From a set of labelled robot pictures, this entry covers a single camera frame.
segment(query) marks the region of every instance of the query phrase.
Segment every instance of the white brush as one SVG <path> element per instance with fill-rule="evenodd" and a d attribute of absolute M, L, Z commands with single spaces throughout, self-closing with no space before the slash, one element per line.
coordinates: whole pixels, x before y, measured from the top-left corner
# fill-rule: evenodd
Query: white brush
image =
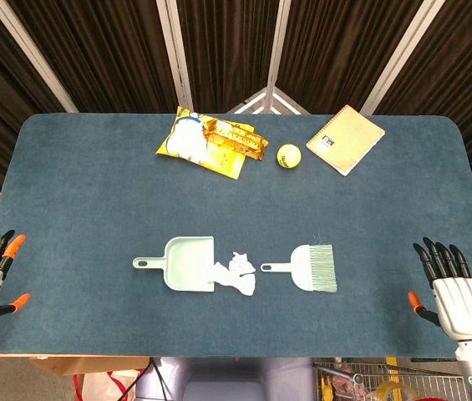
<path fill-rule="evenodd" d="M 336 292 L 332 245 L 300 245 L 289 263 L 264 263 L 262 272 L 290 272 L 295 285 L 305 291 Z"/>

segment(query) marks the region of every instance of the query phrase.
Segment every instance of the brush bristles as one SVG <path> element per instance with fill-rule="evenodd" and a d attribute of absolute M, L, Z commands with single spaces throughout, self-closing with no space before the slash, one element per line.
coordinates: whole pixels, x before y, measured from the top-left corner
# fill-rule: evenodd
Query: brush bristles
<path fill-rule="evenodd" d="M 336 272 L 332 245 L 310 246 L 310 264 L 312 266 L 313 291 L 336 292 Z"/>

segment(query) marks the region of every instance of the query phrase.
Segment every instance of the dustpan handle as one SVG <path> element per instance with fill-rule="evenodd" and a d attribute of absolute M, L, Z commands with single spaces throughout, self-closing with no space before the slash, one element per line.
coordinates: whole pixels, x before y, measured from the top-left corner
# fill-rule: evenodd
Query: dustpan handle
<path fill-rule="evenodd" d="M 167 259 L 165 257 L 136 257 L 133 263 L 136 269 L 164 270 L 167 267 Z"/>
<path fill-rule="evenodd" d="M 289 273 L 292 270 L 292 265 L 291 263 L 264 263 L 260 269 L 267 273 Z"/>

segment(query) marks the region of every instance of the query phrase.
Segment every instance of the snack bag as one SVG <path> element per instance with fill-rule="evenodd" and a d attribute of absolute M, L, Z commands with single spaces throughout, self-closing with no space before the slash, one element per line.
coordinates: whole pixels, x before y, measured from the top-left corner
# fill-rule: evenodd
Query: snack bag
<path fill-rule="evenodd" d="M 180 157 L 237 180 L 245 155 L 229 146 L 206 139 L 206 123 L 212 120 L 216 119 L 209 115 L 191 113 L 188 109 L 178 106 L 170 134 L 155 153 Z M 254 127 L 248 124 L 226 122 L 251 132 L 254 131 Z"/>

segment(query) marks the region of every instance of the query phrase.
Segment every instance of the dustpan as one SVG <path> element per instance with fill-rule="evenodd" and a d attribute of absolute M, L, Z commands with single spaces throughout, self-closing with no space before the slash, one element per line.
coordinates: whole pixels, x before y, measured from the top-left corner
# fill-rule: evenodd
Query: dustpan
<path fill-rule="evenodd" d="M 213 292 L 213 236 L 176 236 L 162 257 L 136 257 L 136 269 L 161 269 L 165 284 L 175 291 Z"/>

